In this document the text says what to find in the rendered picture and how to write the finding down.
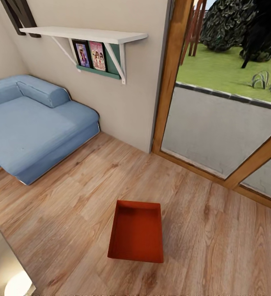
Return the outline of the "storage box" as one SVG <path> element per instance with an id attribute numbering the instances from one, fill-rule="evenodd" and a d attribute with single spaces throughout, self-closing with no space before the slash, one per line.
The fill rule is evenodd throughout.
<path id="1" fill-rule="evenodd" d="M 163 264 L 161 204 L 117 200 L 107 257 Z"/>

